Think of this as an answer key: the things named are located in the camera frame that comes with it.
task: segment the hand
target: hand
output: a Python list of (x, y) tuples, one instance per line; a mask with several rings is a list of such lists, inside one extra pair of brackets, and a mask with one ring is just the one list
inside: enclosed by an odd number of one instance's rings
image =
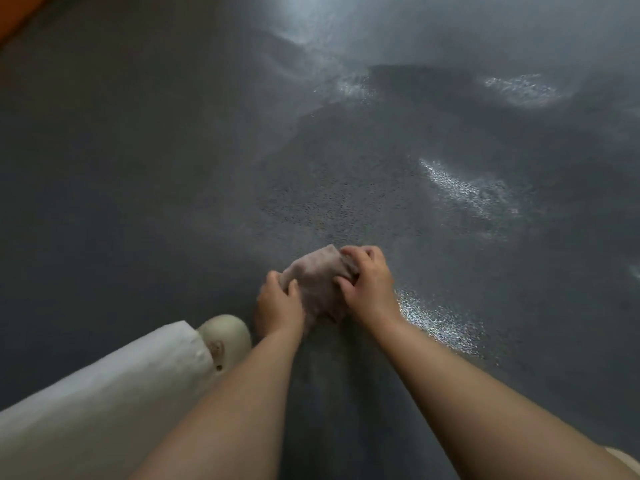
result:
[(285, 293), (278, 282), (280, 273), (270, 271), (258, 295), (256, 329), (261, 337), (267, 337), (279, 331), (291, 332), (298, 341), (305, 329), (305, 311), (300, 300), (298, 281), (289, 284), (289, 293)]
[(341, 276), (334, 278), (356, 320), (370, 332), (384, 322), (404, 321), (394, 291), (394, 279), (380, 248), (345, 246), (340, 252), (350, 256), (360, 268), (355, 285)]

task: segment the left hand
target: left hand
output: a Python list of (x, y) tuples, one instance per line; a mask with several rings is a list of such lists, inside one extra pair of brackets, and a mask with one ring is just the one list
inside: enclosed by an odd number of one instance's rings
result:
[(270, 271), (260, 289), (255, 317), (256, 329), (261, 337), (288, 331), (300, 341), (305, 329), (305, 311), (300, 300), (298, 282), (290, 282), (287, 294), (280, 288), (279, 277), (280, 273)]

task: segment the orange wall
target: orange wall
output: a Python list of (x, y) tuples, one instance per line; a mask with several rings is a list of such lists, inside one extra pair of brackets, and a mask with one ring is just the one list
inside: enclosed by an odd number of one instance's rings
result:
[(0, 0), (0, 41), (7, 38), (45, 0)]

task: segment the gray epoxy floor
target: gray epoxy floor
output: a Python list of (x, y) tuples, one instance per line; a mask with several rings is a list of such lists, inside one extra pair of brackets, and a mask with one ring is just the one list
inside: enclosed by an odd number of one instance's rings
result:
[[(640, 0), (56, 0), (0, 54), (0, 406), (265, 272), (385, 250), (411, 320), (640, 457)], [(353, 325), (283, 478), (453, 478)]]

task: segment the pink cloth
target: pink cloth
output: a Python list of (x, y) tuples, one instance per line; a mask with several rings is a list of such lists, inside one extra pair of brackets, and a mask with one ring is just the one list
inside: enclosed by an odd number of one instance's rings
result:
[(342, 291), (333, 282), (333, 278), (342, 276), (355, 283), (358, 274), (358, 267), (353, 260), (340, 254), (340, 251), (330, 244), (293, 261), (291, 266), (282, 272), (280, 286), (287, 290), (292, 280), (298, 280), (302, 305), (306, 312), (305, 330), (308, 331), (320, 315), (328, 315), (340, 323), (349, 313)]

